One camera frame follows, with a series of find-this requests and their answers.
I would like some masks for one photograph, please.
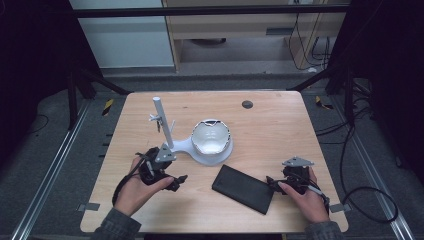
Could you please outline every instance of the white vertical rod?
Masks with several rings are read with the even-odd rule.
[[[162,120],[162,129],[165,134],[166,141],[168,142],[169,149],[174,148],[174,142],[172,141],[171,132],[169,131],[168,121],[166,120],[165,112],[163,111],[162,102],[160,97],[154,97],[153,102],[155,103],[156,111],[160,119]]]

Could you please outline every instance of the white bowl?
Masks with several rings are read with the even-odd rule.
[[[206,119],[194,127],[191,141],[200,154],[216,155],[227,149],[231,141],[230,130],[219,120]]]

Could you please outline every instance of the sleeve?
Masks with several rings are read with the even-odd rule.
[[[345,239],[336,222],[322,222],[309,225],[305,229],[308,240],[342,240]]]
[[[141,224],[112,208],[100,227],[92,235],[92,240],[134,239]]]

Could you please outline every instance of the white cabinet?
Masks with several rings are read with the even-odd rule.
[[[74,9],[162,7],[160,0],[70,0],[70,3]],[[79,22],[103,72],[174,67],[164,17],[81,18]]]

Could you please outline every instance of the hand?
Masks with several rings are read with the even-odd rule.
[[[133,160],[131,169],[137,165],[140,161],[140,157]],[[128,182],[122,187],[121,192],[115,203],[115,209],[122,212],[127,216],[132,216],[137,212],[155,193],[166,188],[169,184],[174,181],[173,177],[167,177],[160,181],[146,185],[141,181],[138,169],[134,172]]]
[[[309,177],[312,181],[317,182],[317,177],[311,167],[309,168]],[[285,183],[278,182],[278,185],[296,202],[303,216],[305,216],[310,223],[330,221],[327,211],[325,210],[324,202],[317,193],[307,189],[305,194],[301,195]]]

